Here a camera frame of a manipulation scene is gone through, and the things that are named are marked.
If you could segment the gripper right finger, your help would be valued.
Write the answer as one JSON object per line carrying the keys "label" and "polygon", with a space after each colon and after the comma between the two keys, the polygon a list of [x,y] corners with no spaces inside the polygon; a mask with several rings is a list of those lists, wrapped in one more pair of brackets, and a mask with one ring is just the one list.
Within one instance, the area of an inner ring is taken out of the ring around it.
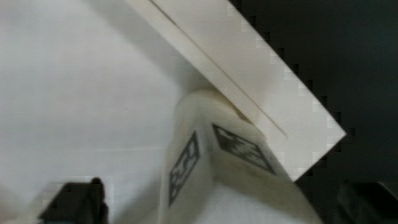
{"label": "gripper right finger", "polygon": [[335,224],[398,224],[398,182],[344,182]]}

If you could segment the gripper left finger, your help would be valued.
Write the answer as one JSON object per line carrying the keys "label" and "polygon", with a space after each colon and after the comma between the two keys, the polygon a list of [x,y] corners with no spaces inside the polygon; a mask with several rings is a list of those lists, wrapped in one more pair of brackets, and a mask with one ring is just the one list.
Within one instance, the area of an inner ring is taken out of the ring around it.
{"label": "gripper left finger", "polygon": [[108,224],[104,185],[99,178],[67,182],[38,215],[40,224]]}

